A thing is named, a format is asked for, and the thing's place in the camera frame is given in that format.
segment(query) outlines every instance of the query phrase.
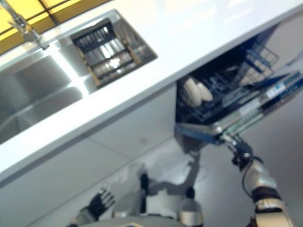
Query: white cabinet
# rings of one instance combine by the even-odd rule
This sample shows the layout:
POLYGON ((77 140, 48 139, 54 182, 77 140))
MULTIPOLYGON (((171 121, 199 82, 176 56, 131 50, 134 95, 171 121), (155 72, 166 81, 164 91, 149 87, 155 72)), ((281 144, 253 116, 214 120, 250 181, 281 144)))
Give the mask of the white cabinet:
POLYGON ((1 226, 27 226, 127 162, 124 156, 81 138, 0 189, 1 226))
POLYGON ((175 105, 173 84, 87 136, 134 158, 174 135, 175 105))

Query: black cable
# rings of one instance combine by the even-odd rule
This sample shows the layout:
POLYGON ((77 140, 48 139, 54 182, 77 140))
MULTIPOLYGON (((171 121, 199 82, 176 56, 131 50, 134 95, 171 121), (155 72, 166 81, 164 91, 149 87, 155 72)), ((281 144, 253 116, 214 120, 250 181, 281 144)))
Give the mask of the black cable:
POLYGON ((251 167, 252 163, 253 163, 253 158, 251 159, 250 163, 248 164, 244 174, 243 174, 243 177, 242 177, 242 188, 244 190, 244 192, 252 199, 252 195, 247 191, 247 189, 245 188, 245 184, 244 184, 244 180, 245 180, 245 177, 246 177, 246 174, 249 170, 249 168, 251 167))
POLYGON ((244 174, 243 174, 243 177, 242 177, 242 188, 244 190, 244 192, 252 199, 252 195, 249 193, 249 191, 247 191, 247 189, 245 188, 245 184, 244 184, 244 180, 245 180, 245 177, 246 177, 246 174, 249 170, 249 168, 251 167, 252 163, 254 160, 258 160, 259 162, 263 163, 262 159, 260 159, 259 157, 256 157, 256 156, 253 156, 250 160, 250 163, 248 164, 244 174))

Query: dishwasher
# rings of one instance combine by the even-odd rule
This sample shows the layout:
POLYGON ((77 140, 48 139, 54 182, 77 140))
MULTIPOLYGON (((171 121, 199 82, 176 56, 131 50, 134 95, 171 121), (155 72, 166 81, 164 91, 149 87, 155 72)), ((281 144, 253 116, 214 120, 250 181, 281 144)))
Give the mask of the dishwasher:
POLYGON ((296 62, 302 70, 302 54, 273 71, 279 56, 266 47, 267 40, 259 34, 178 81, 177 135, 220 145, 302 89, 300 67, 293 67, 296 62))

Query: dishwasher basket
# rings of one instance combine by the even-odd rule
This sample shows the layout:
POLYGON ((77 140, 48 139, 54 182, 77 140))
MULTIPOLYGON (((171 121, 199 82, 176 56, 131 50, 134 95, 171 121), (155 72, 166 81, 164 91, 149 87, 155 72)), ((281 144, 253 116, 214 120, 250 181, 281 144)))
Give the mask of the dishwasher basket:
POLYGON ((211 102, 203 102, 199 107, 188 106, 177 95, 176 122, 180 125, 195 128, 208 126, 202 133, 209 133, 211 127, 221 119, 228 120, 228 116, 246 103, 254 100, 262 92, 276 84, 285 75, 270 78, 272 66, 279 57, 263 44, 255 41, 247 48, 243 44, 230 50, 229 55, 238 57, 233 62, 224 63, 224 57, 218 57, 191 73, 196 81, 202 82, 213 94, 211 102))

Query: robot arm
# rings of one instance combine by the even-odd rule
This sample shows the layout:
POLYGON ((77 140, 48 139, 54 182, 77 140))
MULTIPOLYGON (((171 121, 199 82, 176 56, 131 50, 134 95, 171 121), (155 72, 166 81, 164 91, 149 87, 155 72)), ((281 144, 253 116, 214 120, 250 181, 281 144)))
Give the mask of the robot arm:
POLYGON ((229 148, 234 153, 233 164, 243 174, 243 189, 255 205, 255 216, 247 227, 296 227, 277 192, 275 179, 262 160, 253 156, 250 146, 239 137, 224 135, 223 139, 229 143, 229 148))

